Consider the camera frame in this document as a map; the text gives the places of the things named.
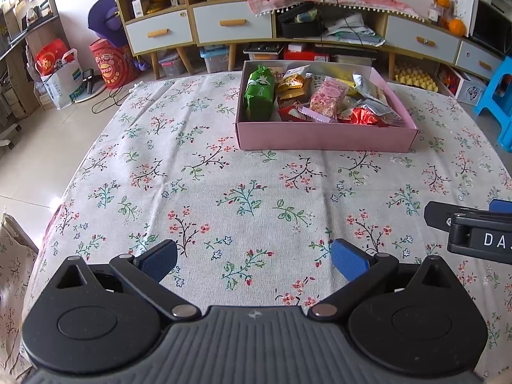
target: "wooden cabinet leg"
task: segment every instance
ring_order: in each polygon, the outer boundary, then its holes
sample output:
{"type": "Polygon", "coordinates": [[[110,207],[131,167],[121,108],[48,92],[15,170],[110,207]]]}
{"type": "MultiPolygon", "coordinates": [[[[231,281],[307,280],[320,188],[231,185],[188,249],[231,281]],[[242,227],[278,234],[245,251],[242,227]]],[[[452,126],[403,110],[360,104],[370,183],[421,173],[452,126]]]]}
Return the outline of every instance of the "wooden cabinet leg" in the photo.
{"type": "Polygon", "coordinates": [[[389,54],[389,79],[391,81],[394,81],[395,80],[395,60],[396,60],[396,54],[395,53],[390,53],[389,54]]]}
{"type": "Polygon", "coordinates": [[[191,75],[195,74],[196,71],[194,68],[192,68],[192,65],[190,61],[188,60],[187,52],[185,51],[184,47],[177,47],[176,50],[178,51],[178,55],[180,55],[181,61],[185,65],[185,68],[187,69],[187,72],[191,75]]]}
{"type": "Polygon", "coordinates": [[[151,52],[151,65],[153,66],[155,79],[158,81],[160,79],[160,64],[158,63],[158,56],[156,52],[151,52]]]}
{"type": "Polygon", "coordinates": [[[236,45],[229,45],[229,58],[227,64],[227,70],[232,71],[235,68],[235,60],[236,60],[236,45]]]}

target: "microwave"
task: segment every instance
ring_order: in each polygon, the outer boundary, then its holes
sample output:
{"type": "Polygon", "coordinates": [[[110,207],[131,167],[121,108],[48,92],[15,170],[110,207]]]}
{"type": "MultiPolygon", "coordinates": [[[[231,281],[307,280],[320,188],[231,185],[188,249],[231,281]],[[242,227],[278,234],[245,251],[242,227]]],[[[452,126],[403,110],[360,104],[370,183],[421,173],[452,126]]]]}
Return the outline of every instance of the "microwave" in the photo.
{"type": "Polygon", "coordinates": [[[512,21],[483,0],[453,0],[453,15],[466,26],[466,37],[499,55],[512,54],[512,21]]]}

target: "egg tray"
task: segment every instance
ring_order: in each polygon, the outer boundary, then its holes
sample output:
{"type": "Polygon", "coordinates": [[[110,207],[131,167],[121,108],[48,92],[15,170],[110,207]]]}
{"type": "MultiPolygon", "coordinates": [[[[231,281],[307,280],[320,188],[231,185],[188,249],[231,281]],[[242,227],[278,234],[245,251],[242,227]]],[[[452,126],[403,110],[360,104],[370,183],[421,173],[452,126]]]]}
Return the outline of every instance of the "egg tray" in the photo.
{"type": "Polygon", "coordinates": [[[426,89],[427,91],[439,92],[439,88],[434,82],[434,79],[418,66],[411,66],[407,64],[396,65],[395,80],[404,85],[416,86],[418,88],[426,89]]]}

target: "pink box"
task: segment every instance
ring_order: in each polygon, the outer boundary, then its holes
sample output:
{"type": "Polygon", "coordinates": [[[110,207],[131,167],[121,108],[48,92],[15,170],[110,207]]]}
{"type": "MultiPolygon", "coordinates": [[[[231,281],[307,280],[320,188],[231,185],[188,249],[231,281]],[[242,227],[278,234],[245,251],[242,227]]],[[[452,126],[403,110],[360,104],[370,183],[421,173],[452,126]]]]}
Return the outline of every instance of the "pink box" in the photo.
{"type": "Polygon", "coordinates": [[[356,150],[405,153],[418,134],[405,106],[378,72],[370,66],[332,62],[246,61],[235,121],[236,139],[242,150],[356,150]],[[390,106],[402,117],[405,127],[375,127],[341,123],[248,122],[245,118],[244,93],[249,75],[258,65],[286,69],[310,65],[308,72],[333,78],[361,74],[384,90],[390,106]]]}

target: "box of snacks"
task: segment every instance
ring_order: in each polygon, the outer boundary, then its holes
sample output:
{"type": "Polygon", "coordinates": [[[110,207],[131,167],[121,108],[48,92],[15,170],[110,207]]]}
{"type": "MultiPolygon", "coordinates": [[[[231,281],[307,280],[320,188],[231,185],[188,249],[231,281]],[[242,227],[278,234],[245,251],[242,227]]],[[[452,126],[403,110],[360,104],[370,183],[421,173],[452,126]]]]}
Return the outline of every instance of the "box of snacks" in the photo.
{"type": "Polygon", "coordinates": [[[418,128],[370,66],[246,61],[236,112],[242,150],[407,152],[418,128]]]}

